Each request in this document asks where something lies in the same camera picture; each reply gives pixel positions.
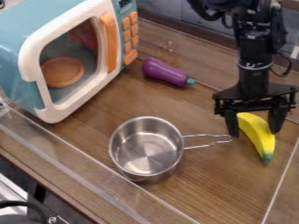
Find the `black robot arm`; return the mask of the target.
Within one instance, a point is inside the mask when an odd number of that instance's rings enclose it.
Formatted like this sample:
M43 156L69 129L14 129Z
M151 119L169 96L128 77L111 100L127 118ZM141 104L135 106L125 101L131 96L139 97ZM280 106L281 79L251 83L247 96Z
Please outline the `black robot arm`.
M237 137L237 114L265 111L269 131L277 133L299 93L297 86L269 81L273 56L285 44L281 0L187 1L204 20L221 21L237 42L237 83L213 94L215 114L224 117L228 133Z

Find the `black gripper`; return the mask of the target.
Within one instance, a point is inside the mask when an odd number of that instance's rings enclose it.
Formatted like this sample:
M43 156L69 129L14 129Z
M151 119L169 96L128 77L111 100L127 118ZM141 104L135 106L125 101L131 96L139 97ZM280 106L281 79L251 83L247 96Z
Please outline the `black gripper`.
M253 63L241 60L237 63L237 83L212 96L215 114L224 116L232 137L239 137L236 113L267 111L268 126L275 135L283 128L288 111L295 108L299 87L269 81L272 65L272 60Z

